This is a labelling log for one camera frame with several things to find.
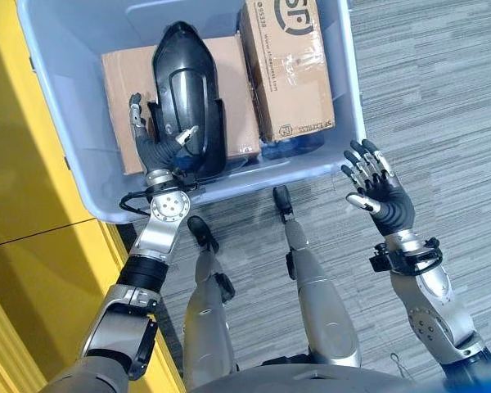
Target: robot forearm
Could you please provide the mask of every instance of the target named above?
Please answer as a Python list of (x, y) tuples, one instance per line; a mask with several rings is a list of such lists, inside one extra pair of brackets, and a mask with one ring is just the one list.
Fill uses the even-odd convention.
[[(425, 252), (411, 230), (385, 237), (388, 252), (403, 255)], [(392, 270), (393, 289), (408, 312), (408, 320), (418, 339), (442, 366), (449, 385), (477, 382), (491, 376), (491, 354), (475, 330), (471, 315), (458, 301), (451, 281), (440, 265), (429, 269), (434, 260), (417, 264), (419, 275)]]

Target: robotic hand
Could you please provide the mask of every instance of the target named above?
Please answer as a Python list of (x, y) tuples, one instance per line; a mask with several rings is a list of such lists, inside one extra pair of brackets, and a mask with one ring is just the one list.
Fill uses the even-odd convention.
[(439, 241), (422, 243), (413, 232), (415, 210), (390, 164), (368, 140), (352, 141), (342, 171), (358, 193), (347, 201), (368, 211), (385, 243), (370, 259), (376, 272), (390, 271), (412, 330), (444, 370), (448, 387), (491, 377), (491, 353), (469, 313), (457, 301), (442, 263)]
[[(48, 392), (128, 391), (146, 371), (155, 335), (160, 289), (168, 271), (177, 231), (187, 217), (190, 201), (182, 181), (173, 174), (173, 159), (198, 127), (176, 138), (155, 142), (141, 119), (140, 94), (131, 97), (129, 119), (149, 188), (128, 194), (120, 202), (126, 210), (149, 215), (115, 285), (106, 294), (86, 336), (79, 359), (42, 390)], [(151, 213), (128, 206), (146, 197)]]

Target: black curved object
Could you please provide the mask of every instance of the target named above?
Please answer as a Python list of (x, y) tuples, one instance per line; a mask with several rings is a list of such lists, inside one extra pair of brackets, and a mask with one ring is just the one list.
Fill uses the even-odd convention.
[(157, 136), (175, 138), (197, 125), (174, 164), (199, 180), (217, 176), (226, 165), (225, 111), (211, 53), (192, 26), (177, 22), (166, 30), (152, 67), (159, 100), (148, 105)]

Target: storage bin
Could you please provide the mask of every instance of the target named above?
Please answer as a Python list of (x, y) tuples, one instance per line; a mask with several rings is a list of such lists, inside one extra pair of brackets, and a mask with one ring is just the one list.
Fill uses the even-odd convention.
[[(80, 196), (95, 217), (122, 224), (141, 216), (119, 208), (142, 190), (142, 174), (124, 175), (104, 89), (101, 54), (156, 45), (177, 20), (202, 38), (233, 35), (243, 0), (19, 0), (31, 61)], [(351, 139), (365, 137), (347, 0), (318, 0), (336, 127), (316, 151), (261, 160), (204, 186), (193, 205), (336, 172)]]

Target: yellow wall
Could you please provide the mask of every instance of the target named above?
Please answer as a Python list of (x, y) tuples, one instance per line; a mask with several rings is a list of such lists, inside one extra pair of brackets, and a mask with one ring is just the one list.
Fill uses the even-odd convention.
[[(30, 68), (16, 5), (0, 0), (0, 327), (11, 321), (38, 384), (73, 363), (124, 261), (113, 227), (82, 206)], [(184, 391), (160, 335), (157, 343), (131, 392)], [(4, 376), (22, 368), (11, 359), (0, 357), (0, 386), (36, 391), (36, 383), (16, 390), (6, 383)]]

